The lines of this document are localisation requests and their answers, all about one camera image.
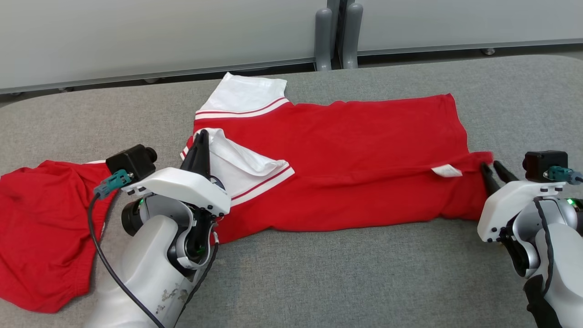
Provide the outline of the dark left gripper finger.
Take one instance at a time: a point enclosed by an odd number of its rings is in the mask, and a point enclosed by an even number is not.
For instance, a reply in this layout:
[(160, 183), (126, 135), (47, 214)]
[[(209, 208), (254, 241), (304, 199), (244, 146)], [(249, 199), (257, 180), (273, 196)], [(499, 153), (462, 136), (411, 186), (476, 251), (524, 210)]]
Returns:
[(205, 178), (210, 178), (210, 133), (203, 129), (200, 132), (200, 168)]
[(203, 133), (196, 133), (196, 135), (192, 137), (192, 144), (190, 147), (188, 147), (187, 153), (184, 156), (184, 159), (180, 166), (181, 170), (204, 175), (204, 169), (200, 168), (199, 160), (197, 157), (199, 145), (203, 140), (204, 140)]

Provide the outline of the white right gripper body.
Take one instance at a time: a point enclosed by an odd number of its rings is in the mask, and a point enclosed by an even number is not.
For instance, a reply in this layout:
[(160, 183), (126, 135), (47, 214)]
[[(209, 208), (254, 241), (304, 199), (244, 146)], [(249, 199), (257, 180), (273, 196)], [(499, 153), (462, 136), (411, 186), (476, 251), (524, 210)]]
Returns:
[(517, 239), (521, 241), (531, 239), (542, 228), (541, 218), (535, 213), (537, 208), (533, 203), (536, 197), (550, 200), (550, 203), (541, 204), (542, 208), (550, 208), (552, 205), (557, 208), (546, 214), (546, 218), (569, 226), (570, 214), (566, 208), (568, 203), (556, 199), (556, 195), (562, 191), (565, 184), (564, 181), (550, 183), (510, 181), (487, 198), (477, 227), (479, 237), (482, 241), (495, 241), (502, 228), (506, 227), (510, 220), (514, 220), (511, 230)]

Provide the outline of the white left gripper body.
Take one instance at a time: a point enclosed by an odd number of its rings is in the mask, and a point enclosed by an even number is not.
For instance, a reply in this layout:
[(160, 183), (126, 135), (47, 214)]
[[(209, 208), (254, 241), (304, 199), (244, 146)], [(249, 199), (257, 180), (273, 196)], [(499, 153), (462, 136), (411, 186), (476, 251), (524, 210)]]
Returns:
[(162, 195), (207, 209), (216, 216), (225, 216), (231, 208), (231, 198), (224, 189), (200, 174), (172, 167), (156, 171), (121, 190), (128, 194), (133, 191), (136, 195)]

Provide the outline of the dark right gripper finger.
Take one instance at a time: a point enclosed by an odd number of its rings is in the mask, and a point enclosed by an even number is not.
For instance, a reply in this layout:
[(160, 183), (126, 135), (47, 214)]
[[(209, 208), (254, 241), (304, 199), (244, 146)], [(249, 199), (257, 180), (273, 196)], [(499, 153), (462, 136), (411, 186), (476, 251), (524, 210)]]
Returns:
[(519, 181), (518, 177), (516, 177), (516, 175), (514, 175), (512, 172), (510, 172), (506, 168), (506, 166), (504, 166), (498, 160), (493, 161), (493, 168), (496, 171), (496, 174), (498, 175), (499, 179), (504, 183), (510, 183), (510, 181)]
[(485, 185), (486, 195), (490, 197), (500, 189), (500, 186), (493, 177), (493, 171), (487, 163), (481, 163), (481, 175)]

